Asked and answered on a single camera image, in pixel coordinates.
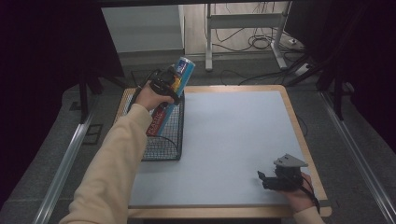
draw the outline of can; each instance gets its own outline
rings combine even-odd
[[[181,82],[179,88],[177,89],[177,96],[180,97],[181,93],[184,90],[184,87],[187,85],[187,82],[190,79],[190,76],[194,70],[195,63],[190,61],[185,57],[180,57],[177,65],[176,65],[176,72],[180,76]]]

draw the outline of person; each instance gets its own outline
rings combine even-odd
[[[155,93],[149,84],[142,89],[128,114],[120,117],[108,132],[75,192],[69,214],[60,223],[127,222],[131,188],[152,121],[149,111],[162,102],[174,101]],[[302,192],[279,193],[289,200],[298,223],[322,222],[316,207]]]

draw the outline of beige sleeve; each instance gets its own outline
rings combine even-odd
[[[315,206],[294,214],[294,219],[299,224],[324,224]]]
[[[126,223],[128,202],[138,165],[146,148],[151,116],[133,105],[108,132],[88,167],[69,215],[61,223]]]

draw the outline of black curtain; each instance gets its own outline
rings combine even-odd
[[[35,157],[78,76],[123,76],[97,5],[0,2],[1,204]]]
[[[396,152],[396,1],[371,1],[346,47],[353,104]]]

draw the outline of black wire basket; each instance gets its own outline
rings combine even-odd
[[[142,161],[179,161],[181,158],[184,122],[184,92],[172,111],[160,136],[148,136]]]

